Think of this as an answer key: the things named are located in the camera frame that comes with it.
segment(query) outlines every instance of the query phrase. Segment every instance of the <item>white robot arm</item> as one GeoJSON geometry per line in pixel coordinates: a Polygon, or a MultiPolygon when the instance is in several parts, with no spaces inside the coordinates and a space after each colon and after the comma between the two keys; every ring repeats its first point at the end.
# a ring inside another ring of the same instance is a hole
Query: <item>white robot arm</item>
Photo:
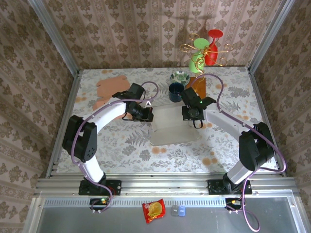
{"type": "Polygon", "coordinates": [[[181,93],[181,98],[186,106],[182,107],[184,120],[207,120],[221,127],[239,142],[239,161],[223,177],[222,184],[216,183],[219,190],[211,186],[209,194],[231,194],[240,189],[242,182],[261,165],[271,159],[274,149],[263,139],[272,142],[272,136],[268,126],[260,122],[254,124],[244,120],[237,120],[230,112],[221,109],[218,103],[210,97],[201,99],[192,88],[188,88],[181,93]]]}
{"type": "Polygon", "coordinates": [[[152,108],[143,108],[136,102],[144,91],[142,86],[133,83],[129,90],[114,94],[109,103],[99,110],[83,117],[73,115],[69,119],[62,146],[85,176],[85,180],[80,183],[79,195],[105,195],[107,188],[102,189],[103,186],[112,183],[118,183],[117,187],[120,186],[121,181],[107,183],[106,175],[98,164],[95,156],[97,134],[106,124],[124,113],[131,114],[132,121],[152,121],[152,108]]]}
{"type": "MultiPolygon", "coordinates": [[[[109,102],[113,102],[118,100],[118,98],[111,98],[109,102]]],[[[94,116],[88,122],[95,123],[97,126],[97,134],[99,131],[113,119],[118,116],[121,116],[125,113],[126,110],[126,103],[120,102],[114,105],[109,106],[108,108],[102,110],[99,114],[94,116]]],[[[97,110],[93,111],[92,113],[85,115],[83,120],[87,119],[89,116],[93,116],[97,110]]],[[[86,175],[92,181],[98,183],[104,175],[103,170],[99,167],[99,164],[96,159],[96,155],[94,155],[90,160],[86,161],[85,163],[81,163],[82,169],[85,171],[86,175]]]]}

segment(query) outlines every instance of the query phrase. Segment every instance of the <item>patterned tablecloth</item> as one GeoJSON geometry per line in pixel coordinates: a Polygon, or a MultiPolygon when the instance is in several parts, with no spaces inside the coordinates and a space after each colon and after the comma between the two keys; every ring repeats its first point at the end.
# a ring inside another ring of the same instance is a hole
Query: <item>patterned tablecloth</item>
{"type": "MultiPolygon", "coordinates": [[[[168,86],[170,74],[188,68],[140,68],[84,70],[72,114],[83,116],[92,111],[100,99],[97,83],[110,77],[125,75],[129,83],[154,81],[160,92],[153,106],[170,104],[168,86]]],[[[238,117],[257,123],[262,120],[249,75],[244,67],[207,67],[206,73],[218,75],[225,83],[221,106],[238,117]]],[[[216,99],[219,81],[207,77],[207,95],[216,99]]],[[[146,97],[155,94],[151,84],[144,86],[146,97]]],[[[198,129],[201,138],[190,143],[153,147],[149,143],[150,123],[114,120],[98,134],[97,159],[108,173],[133,172],[226,172],[239,159],[239,144],[218,126],[204,122],[198,129]]],[[[266,167],[276,168],[273,158],[266,167]]],[[[79,172],[65,150],[62,151],[57,172],[79,172]]]]}

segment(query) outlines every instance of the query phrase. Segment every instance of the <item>red packet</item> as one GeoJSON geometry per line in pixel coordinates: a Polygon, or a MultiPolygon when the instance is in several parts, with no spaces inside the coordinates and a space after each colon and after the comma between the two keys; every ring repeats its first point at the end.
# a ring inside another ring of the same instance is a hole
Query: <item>red packet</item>
{"type": "Polygon", "coordinates": [[[165,215],[164,200],[153,201],[150,203],[142,204],[142,210],[144,212],[146,223],[149,224],[152,220],[165,215]]]}

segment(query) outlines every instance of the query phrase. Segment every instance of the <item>dark blue mug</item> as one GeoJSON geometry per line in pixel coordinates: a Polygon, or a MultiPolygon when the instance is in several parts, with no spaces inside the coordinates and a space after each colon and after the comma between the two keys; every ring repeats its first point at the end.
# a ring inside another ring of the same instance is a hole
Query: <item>dark blue mug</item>
{"type": "Polygon", "coordinates": [[[185,87],[181,83],[172,83],[169,86],[169,97],[174,103],[181,101],[180,93],[185,90],[185,87]]]}

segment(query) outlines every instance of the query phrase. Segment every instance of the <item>clear plastic container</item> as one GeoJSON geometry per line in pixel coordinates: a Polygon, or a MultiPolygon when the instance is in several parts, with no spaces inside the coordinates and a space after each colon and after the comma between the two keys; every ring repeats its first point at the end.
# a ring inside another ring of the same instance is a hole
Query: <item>clear plastic container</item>
{"type": "Polygon", "coordinates": [[[192,121],[184,121],[181,115],[183,102],[157,106],[153,108],[154,119],[151,123],[153,132],[150,144],[164,146],[198,140],[200,135],[192,121]]]}

